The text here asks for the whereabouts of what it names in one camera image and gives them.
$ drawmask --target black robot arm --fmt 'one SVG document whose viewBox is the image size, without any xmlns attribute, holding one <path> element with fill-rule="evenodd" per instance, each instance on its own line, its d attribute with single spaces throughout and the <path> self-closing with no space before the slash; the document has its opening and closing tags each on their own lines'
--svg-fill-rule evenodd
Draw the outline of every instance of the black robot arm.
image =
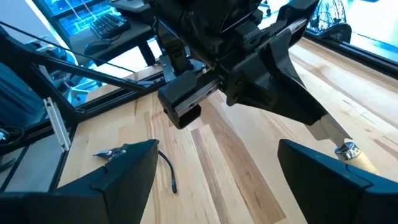
<svg viewBox="0 0 398 224">
<path fill-rule="evenodd" d="M 206 1 L 154 3 L 161 23 L 209 67 L 202 75 L 187 71 L 159 90 L 173 124 L 182 129 L 198 118 L 199 102 L 217 89 L 230 106 L 253 106 L 307 125 L 327 114 L 304 88 L 288 51 L 303 36 L 318 0 L 283 6 L 277 21 L 263 30 L 257 27 L 262 19 L 260 1 L 229 3 L 229 7 Z M 202 11 L 217 7 L 216 16 Z"/>
</svg>

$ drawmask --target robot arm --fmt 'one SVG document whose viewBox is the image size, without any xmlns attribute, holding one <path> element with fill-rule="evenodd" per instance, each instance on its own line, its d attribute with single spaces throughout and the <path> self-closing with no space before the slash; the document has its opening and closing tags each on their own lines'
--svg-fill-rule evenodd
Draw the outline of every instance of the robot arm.
<svg viewBox="0 0 398 224">
<path fill-rule="evenodd" d="M 207 64 L 198 75 L 181 73 L 159 90 L 170 120 L 182 129 L 200 116 L 199 102 L 216 90 L 236 103 L 267 110 L 306 125 L 317 140 L 330 139 L 336 155 L 370 172 L 376 169 L 343 127 L 305 88 L 289 57 L 289 48 L 303 36 L 318 0 L 291 1 L 277 21 L 260 30 L 260 0 L 156 0 L 155 15 L 168 30 Z M 208 9 L 219 13 L 204 13 Z"/>
</svg>

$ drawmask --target desk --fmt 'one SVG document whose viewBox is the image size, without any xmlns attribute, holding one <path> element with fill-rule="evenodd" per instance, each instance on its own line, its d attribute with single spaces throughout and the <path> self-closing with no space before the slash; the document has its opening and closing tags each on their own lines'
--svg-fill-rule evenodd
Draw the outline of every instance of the desk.
<svg viewBox="0 0 398 224">
<path fill-rule="evenodd" d="M 398 81 L 306 39 L 290 56 L 308 90 L 343 123 L 380 175 L 398 181 Z M 105 86 L 88 97 L 113 90 Z M 92 156 L 99 150 L 156 138 L 174 165 L 178 194 L 159 159 L 142 223 L 305 223 L 277 159 L 278 141 L 291 139 L 333 157 L 334 145 L 314 140 L 290 119 L 228 107 L 220 92 L 201 105 L 200 118 L 184 130 L 170 123 L 155 93 L 79 124 L 59 186 L 102 166 Z"/>
<path fill-rule="evenodd" d="M 154 36 L 154 33 L 150 26 L 147 24 L 143 24 L 134 19 L 128 19 L 127 22 L 130 23 L 130 29 L 123 32 L 120 38 L 115 40 L 110 47 L 100 52 L 97 52 L 93 55 L 89 55 L 90 57 L 98 58 L 104 61 L 109 61 L 112 58 L 121 55 L 127 50 L 133 49 L 134 47 L 139 47 L 146 62 L 153 64 L 155 62 L 155 57 L 152 54 L 152 57 L 148 54 L 151 54 L 147 40 Z M 86 44 L 91 43 L 93 41 L 99 40 L 99 38 L 95 35 L 95 33 L 90 29 L 85 29 L 76 35 L 70 37 L 71 50 L 77 53 L 84 53 L 84 49 Z M 87 65 L 91 60 L 89 58 L 76 55 L 76 59 L 79 65 Z"/>
</svg>

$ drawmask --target office chair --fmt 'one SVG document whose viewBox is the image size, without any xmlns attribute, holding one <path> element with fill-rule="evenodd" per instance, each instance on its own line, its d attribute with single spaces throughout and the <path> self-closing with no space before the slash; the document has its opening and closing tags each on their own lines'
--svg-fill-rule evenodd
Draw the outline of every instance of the office chair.
<svg viewBox="0 0 398 224">
<path fill-rule="evenodd" d="M 267 9 L 267 16 L 271 15 L 271 7 L 268 5 L 268 1 L 265 0 L 263 3 L 260 3 L 260 7 L 266 7 Z"/>
</svg>

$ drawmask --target black plastic part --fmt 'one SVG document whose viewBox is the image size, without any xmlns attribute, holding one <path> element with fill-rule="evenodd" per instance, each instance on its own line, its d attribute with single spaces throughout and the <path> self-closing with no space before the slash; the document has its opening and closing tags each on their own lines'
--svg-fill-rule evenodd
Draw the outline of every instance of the black plastic part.
<svg viewBox="0 0 398 224">
<path fill-rule="evenodd" d="M 306 25 L 293 34 L 289 47 L 295 45 L 304 35 L 305 29 L 318 3 L 319 0 L 291 1 L 279 9 L 277 21 L 286 20 L 287 24 L 291 24 L 301 18 L 307 19 Z"/>
<path fill-rule="evenodd" d="M 278 159 L 308 223 L 397 223 L 398 183 L 286 139 Z"/>
<path fill-rule="evenodd" d="M 329 29 L 323 30 L 317 34 L 320 39 L 334 38 L 341 42 L 350 43 L 353 30 L 347 23 L 336 24 Z"/>
<path fill-rule="evenodd" d="M 138 47 L 148 66 L 156 64 L 156 58 L 146 41 L 139 44 Z"/>
<path fill-rule="evenodd" d="M 225 88 L 227 104 L 239 103 L 312 125 L 327 114 L 305 89 L 289 57 L 289 30 L 238 63 Z"/>
<path fill-rule="evenodd" d="M 0 195 L 1 223 L 139 223 L 155 177 L 158 143 L 130 145 L 125 155 L 54 192 Z"/>
<path fill-rule="evenodd" d="M 249 20 L 253 21 L 253 23 L 258 26 L 262 21 L 262 15 L 263 12 L 260 9 L 257 9 L 250 15 L 251 18 L 249 18 Z"/>
<path fill-rule="evenodd" d="M 186 71 L 158 91 L 157 96 L 164 112 L 178 129 L 183 129 L 200 116 L 201 108 L 199 105 L 194 106 L 181 117 L 174 110 L 179 103 L 186 100 L 195 91 L 196 86 L 197 76 L 192 71 Z"/>
<path fill-rule="evenodd" d="M 235 32 L 238 36 L 237 47 L 240 49 L 251 50 L 253 46 L 260 43 L 260 29 L 252 21 L 246 21 L 237 26 Z"/>
</svg>

